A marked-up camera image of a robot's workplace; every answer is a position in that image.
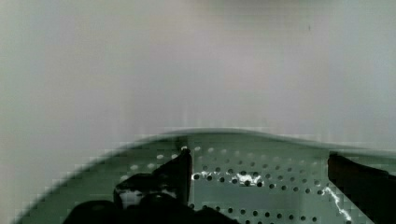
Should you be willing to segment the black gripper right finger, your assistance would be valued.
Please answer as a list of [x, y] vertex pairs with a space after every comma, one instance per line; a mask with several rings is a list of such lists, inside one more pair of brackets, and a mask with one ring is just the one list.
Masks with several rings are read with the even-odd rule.
[[389, 172], [331, 154], [328, 177], [374, 224], [395, 224], [396, 179]]

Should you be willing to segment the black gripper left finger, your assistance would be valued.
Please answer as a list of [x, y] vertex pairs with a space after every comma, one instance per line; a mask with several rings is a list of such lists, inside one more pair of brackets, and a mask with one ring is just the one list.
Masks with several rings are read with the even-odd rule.
[[239, 224], [213, 208], [188, 206], [191, 175], [191, 152], [183, 148], [154, 171], [120, 182], [112, 201], [75, 206], [63, 224]]

